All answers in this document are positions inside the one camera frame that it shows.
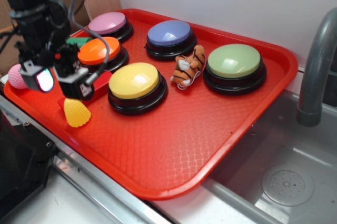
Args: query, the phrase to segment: yellow toy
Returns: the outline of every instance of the yellow toy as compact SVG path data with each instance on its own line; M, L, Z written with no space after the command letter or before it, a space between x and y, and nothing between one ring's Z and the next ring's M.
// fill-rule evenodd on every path
M194 47L193 54L189 57L178 55L171 82L177 84L180 90L185 90L201 74L205 65L205 49L201 45Z
M65 99L64 114L68 124L73 128L85 125L91 118L91 112L76 99Z

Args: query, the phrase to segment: blue button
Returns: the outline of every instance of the blue button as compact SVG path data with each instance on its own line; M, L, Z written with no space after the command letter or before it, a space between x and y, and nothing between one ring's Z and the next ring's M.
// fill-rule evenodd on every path
M153 26L147 36L156 46L172 46L185 41L191 35L191 27L180 20L169 20Z

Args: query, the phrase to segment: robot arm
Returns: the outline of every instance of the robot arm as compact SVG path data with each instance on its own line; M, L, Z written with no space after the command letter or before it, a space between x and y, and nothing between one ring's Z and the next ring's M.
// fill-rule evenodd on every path
M64 95L89 100L94 94L86 83L88 70L80 66L78 47L66 43L71 32L68 10L61 0L8 0L24 42L17 42L21 75L30 89L53 88L54 72Z

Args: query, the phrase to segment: sink drain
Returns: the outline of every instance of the sink drain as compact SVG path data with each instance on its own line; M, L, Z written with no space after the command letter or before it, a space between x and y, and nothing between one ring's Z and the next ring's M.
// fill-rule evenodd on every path
M268 169L261 184L268 198L288 207L305 203L314 191L310 176L292 165L278 165Z

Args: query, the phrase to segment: purple button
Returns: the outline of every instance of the purple button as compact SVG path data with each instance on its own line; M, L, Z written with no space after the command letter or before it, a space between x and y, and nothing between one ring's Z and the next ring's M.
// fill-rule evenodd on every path
M183 42L191 35L191 27L180 20L169 20L153 26L148 34L148 40L156 46L172 46Z
M89 23L89 29L98 34L108 34L119 30L126 23L126 17L121 12L108 12L95 17Z

